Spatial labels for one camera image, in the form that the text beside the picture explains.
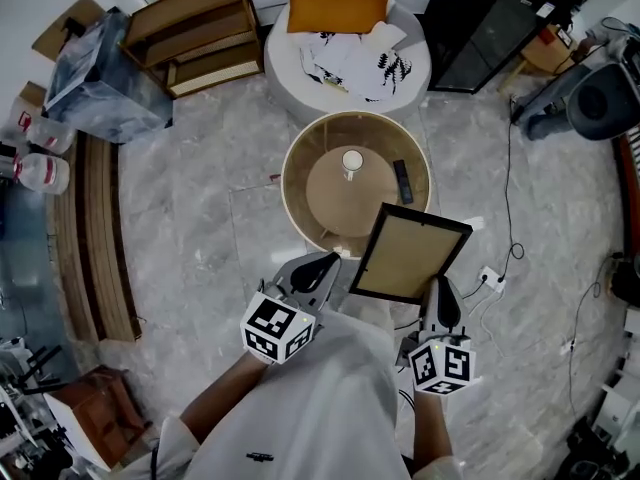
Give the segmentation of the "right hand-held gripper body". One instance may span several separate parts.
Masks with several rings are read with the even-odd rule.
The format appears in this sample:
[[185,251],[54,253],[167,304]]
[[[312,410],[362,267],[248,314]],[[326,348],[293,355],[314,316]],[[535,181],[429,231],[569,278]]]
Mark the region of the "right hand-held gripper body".
[[414,390],[449,396],[472,383],[475,363],[468,310],[462,298],[426,298],[417,328],[401,339],[396,359],[396,365],[411,374]]

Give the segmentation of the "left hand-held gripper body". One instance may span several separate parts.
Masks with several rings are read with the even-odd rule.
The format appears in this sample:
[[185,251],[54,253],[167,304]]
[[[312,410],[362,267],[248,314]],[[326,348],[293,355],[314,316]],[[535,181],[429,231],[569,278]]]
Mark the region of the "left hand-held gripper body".
[[267,363],[283,364],[313,340],[336,280],[321,278],[323,256],[292,259],[259,285],[240,322],[245,350]]

